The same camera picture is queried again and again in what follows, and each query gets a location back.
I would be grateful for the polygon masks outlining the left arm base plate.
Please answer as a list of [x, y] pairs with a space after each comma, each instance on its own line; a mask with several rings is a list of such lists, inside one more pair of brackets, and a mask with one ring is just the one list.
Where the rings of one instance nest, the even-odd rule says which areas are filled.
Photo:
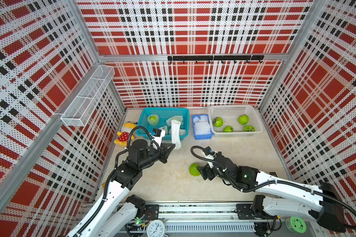
[[136, 214], [136, 220], [151, 221], [158, 219], [159, 216], [158, 204], [146, 204], [138, 209]]

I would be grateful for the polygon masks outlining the blue plastic tray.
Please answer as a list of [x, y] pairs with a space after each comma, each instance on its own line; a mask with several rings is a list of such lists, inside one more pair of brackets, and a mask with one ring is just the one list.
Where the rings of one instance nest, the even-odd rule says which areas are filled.
[[206, 139], [211, 139], [212, 137], [213, 137], [213, 132], [211, 131], [211, 134], [210, 135], [199, 135], [199, 136], [197, 136], [197, 135], [195, 135], [195, 133], [194, 133], [194, 138], [195, 138], [195, 140], [206, 140]]

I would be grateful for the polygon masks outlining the green tape spool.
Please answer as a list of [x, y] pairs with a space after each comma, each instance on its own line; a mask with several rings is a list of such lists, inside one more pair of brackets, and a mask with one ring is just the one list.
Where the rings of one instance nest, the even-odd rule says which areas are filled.
[[305, 221], [300, 217], [288, 217], [285, 221], [286, 228], [293, 233], [303, 234], [307, 231]]

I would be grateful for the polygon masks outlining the sleeved custard apple left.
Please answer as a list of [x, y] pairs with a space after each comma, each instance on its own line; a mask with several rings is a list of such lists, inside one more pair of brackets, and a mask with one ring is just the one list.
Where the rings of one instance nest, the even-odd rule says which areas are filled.
[[158, 115], [149, 115], [147, 117], [147, 122], [152, 126], [156, 126], [159, 123], [159, 116]]

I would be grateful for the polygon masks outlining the white perforated plastic basket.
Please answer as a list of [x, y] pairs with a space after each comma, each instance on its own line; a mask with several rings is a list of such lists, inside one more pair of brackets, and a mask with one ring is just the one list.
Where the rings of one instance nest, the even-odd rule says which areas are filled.
[[[249, 117], [249, 123], [247, 125], [254, 126], [256, 131], [244, 132], [244, 127], [247, 125], [241, 125], [238, 122], [238, 118], [241, 115], [247, 115]], [[208, 107], [208, 117], [211, 126], [211, 130], [215, 137], [242, 137], [253, 136], [263, 131], [263, 124], [260, 115], [250, 105], [221, 105]], [[223, 119], [222, 127], [214, 127], [213, 119], [221, 117]], [[233, 132], [223, 132], [226, 126], [232, 126]]]

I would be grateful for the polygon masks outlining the green custard apple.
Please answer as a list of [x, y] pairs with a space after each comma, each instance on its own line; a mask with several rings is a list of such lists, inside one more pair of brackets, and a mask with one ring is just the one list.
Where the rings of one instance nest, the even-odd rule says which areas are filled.
[[233, 132], [233, 127], [232, 127], [232, 126], [226, 126], [226, 127], [223, 129], [223, 132]]
[[247, 115], [241, 115], [239, 118], [238, 118], [238, 122], [241, 124], [241, 125], [247, 125], [249, 123], [249, 117]]
[[198, 163], [193, 163], [190, 165], [189, 167], [189, 173], [192, 176], [200, 176], [200, 172], [198, 171], [197, 167], [199, 167], [200, 165]]

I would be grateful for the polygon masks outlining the black hook rail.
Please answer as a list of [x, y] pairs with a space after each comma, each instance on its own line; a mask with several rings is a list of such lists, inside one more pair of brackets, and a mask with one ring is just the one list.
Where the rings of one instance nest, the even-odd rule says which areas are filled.
[[258, 61], [261, 62], [265, 58], [264, 55], [205, 55], [205, 56], [168, 56], [169, 62], [173, 61]]

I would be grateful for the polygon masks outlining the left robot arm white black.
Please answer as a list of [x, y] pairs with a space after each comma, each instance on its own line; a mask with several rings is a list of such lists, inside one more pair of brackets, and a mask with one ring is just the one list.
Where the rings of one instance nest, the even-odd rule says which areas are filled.
[[[131, 220], [141, 218], [145, 212], [145, 200], [132, 195], [130, 190], [141, 179], [142, 171], [160, 161], [166, 163], [175, 144], [164, 144], [165, 131], [153, 129], [146, 134], [149, 141], [138, 139], [128, 142], [118, 155], [127, 154], [127, 158], [109, 174], [100, 199], [86, 216], [68, 233], [69, 237], [113, 237]], [[125, 204], [117, 209], [123, 198]]]

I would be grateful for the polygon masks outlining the teal plastic basket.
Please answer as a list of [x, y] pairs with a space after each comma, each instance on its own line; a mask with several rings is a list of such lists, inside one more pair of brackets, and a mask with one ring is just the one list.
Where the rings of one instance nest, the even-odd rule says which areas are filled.
[[[156, 126], [152, 126], [147, 122], [149, 115], [158, 115], [159, 123]], [[190, 129], [190, 114], [186, 108], [144, 108], [137, 123], [138, 126], [145, 127], [148, 132], [152, 132], [154, 128], [160, 128], [167, 126], [166, 120], [172, 116], [183, 116], [184, 124], [180, 126], [180, 129], [186, 130], [186, 135], [180, 136], [180, 140], [183, 141], [189, 134]]]

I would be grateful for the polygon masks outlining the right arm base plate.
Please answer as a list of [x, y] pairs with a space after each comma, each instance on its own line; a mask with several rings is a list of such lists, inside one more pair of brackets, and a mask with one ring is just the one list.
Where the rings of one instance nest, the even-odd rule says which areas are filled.
[[265, 213], [262, 208], [252, 203], [237, 204], [236, 214], [239, 220], [273, 220], [274, 217]]

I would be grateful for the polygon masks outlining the yellow red plush toy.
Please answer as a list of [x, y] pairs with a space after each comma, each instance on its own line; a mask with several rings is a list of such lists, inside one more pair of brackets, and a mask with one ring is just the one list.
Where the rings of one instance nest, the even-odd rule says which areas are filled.
[[121, 130], [117, 132], [117, 139], [114, 143], [126, 147], [128, 144], [128, 139], [130, 137], [130, 132], [137, 126], [137, 123], [127, 122], [122, 127]]

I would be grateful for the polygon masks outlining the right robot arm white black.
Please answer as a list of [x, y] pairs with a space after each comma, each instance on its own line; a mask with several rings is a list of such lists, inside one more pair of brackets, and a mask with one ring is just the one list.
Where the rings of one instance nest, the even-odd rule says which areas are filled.
[[332, 184], [301, 184], [249, 166], [237, 166], [231, 159], [210, 147], [192, 146], [190, 152], [197, 159], [206, 162], [205, 166], [197, 167], [204, 180], [211, 181], [217, 177], [225, 185], [242, 193], [260, 192], [294, 201], [307, 209], [305, 216], [333, 232], [356, 230], [356, 210], [342, 201]]

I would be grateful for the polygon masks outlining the stack of white foam nets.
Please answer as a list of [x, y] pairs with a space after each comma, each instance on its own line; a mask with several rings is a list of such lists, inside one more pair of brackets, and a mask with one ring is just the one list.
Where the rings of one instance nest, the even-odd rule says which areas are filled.
[[207, 115], [198, 115], [193, 118], [194, 133], [195, 135], [210, 135], [211, 127]]

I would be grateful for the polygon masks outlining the sleeved custard apple right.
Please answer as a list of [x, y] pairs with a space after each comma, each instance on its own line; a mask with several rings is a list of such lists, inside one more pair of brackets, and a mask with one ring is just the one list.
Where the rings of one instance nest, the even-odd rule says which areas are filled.
[[178, 121], [178, 122], [181, 123], [181, 125], [184, 124], [183, 116], [172, 116], [172, 117], [168, 118], [168, 119], [166, 120], [167, 126], [171, 126], [171, 125], [172, 125], [172, 121]]

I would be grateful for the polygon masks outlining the dark-spotted custard apple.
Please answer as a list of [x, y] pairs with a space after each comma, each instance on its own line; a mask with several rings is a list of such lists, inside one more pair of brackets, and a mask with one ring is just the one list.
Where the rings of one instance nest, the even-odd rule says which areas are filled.
[[214, 127], [222, 127], [223, 126], [223, 119], [221, 117], [216, 117], [213, 119], [213, 126]]
[[244, 132], [254, 132], [256, 131], [256, 128], [254, 126], [251, 126], [251, 125], [247, 125], [244, 127]]

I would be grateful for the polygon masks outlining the dark-spotted custard apple front right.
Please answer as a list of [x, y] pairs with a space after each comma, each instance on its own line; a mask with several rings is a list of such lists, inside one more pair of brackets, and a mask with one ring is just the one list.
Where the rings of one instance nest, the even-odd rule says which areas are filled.
[[244, 132], [254, 132], [256, 131], [256, 128], [254, 126], [251, 126], [251, 125], [247, 125], [244, 127]]

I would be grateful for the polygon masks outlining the dark-spotted custard apple front left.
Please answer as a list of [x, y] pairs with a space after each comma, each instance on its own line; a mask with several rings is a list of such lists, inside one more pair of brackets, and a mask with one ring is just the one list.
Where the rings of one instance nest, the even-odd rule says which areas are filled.
[[213, 119], [213, 126], [214, 127], [222, 127], [223, 126], [223, 119], [221, 117], [216, 117]]

